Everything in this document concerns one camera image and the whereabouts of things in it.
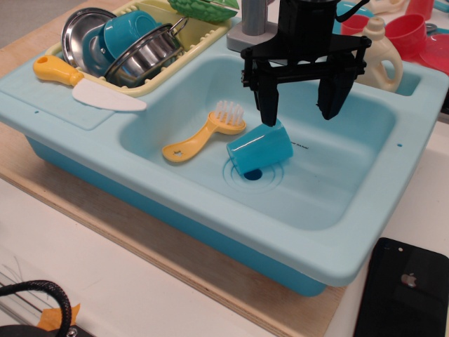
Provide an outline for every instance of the apple logo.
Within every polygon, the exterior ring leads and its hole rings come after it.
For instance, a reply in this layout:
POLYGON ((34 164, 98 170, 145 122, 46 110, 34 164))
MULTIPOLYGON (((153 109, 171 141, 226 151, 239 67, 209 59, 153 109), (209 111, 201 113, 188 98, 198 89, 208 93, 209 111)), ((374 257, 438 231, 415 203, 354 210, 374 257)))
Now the apple logo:
POLYGON ((416 288, 416 277, 414 273, 410 275, 404 274, 401 276, 401 282, 410 288, 416 288))

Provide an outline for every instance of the smartphone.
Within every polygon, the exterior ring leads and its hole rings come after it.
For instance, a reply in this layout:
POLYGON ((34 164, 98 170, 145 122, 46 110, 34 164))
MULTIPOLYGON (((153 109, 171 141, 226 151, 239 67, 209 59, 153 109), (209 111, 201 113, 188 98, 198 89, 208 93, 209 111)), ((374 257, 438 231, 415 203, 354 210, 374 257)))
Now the smartphone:
POLYGON ((373 249, 354 337, 444 337, 449 258, 382 237, 373 249))

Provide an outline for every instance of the light blue sink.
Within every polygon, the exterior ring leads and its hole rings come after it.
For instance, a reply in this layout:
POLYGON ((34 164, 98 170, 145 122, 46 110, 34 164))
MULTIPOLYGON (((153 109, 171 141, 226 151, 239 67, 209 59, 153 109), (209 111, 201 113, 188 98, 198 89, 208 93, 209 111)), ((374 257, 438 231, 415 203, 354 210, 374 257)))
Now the light blue sink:
POLYGON ((191 161, 161 148, 190 137, 219 100, 239 103, 247 130, 260 124, 243 60, 225 37, 140 99, 148 110, 86 107, 71 89, 41 83, 29 62, 0 80, 0 121, 36 153, 298 293, 314 296, 357 275, 410 180, 449 78, 404 64, 398 93, 354 84, 330 121, 318 82, 279 85, 278 118, 294 143, 288 161, 239 176, 215 134, 191 161))

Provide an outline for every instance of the toy brush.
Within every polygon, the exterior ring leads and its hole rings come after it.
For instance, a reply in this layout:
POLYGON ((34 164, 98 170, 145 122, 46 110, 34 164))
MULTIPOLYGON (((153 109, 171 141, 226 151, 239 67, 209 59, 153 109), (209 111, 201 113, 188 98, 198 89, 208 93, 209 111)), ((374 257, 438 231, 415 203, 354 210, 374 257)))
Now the toy brush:
POLYGON ((236 135, 245 130, 245 127, 243 108, 239 104, 234 105, 233 102, 228 104, 227 101, 220 101, 197 133, 182 142, 165 146, 162 154, 167 160, 175 163, 187 161, 204 147, 215 132, 236 135))

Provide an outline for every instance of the toy knife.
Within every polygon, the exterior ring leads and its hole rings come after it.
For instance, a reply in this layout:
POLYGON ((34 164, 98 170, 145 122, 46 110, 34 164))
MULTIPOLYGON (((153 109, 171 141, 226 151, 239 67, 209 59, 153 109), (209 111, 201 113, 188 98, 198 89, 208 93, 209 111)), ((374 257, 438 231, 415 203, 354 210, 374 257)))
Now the toy knife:
POLYGON ((81 103, 115 111, 143 111, 147 104, 124 93, 84 78, 84 75, 54 55, 44 55, 33 64, 39 79, 73 86, 72 96, 81 103))

